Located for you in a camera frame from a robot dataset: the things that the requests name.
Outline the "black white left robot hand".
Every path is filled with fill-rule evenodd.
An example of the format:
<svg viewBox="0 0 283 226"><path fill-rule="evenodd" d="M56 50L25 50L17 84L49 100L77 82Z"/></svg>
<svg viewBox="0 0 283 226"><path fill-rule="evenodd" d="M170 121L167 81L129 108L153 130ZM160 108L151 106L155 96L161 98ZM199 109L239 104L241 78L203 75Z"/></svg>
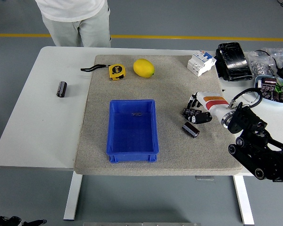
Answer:
<svg viewBox="0 0 283 226"><path fill-rule="evenodd" d="M0 216L0 226L40 226L46 223L47 220L45 219L38 219L31 222L26 222L17 216L12 216L12 217Z"/></svg>

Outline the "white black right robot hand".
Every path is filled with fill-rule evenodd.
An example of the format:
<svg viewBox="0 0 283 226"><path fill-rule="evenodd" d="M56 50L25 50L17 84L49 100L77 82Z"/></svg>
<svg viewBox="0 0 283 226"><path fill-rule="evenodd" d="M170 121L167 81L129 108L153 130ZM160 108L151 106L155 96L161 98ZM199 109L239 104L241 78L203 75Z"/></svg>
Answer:
<svg viewBox="0 0 283 226"><path fill-rule="evenodd" d="M182 114L194 124L210 122L212 117L216 117L227 128L233 115L233 110L228 107L229 103L218 93L197 92L192 94Z"/></svg>

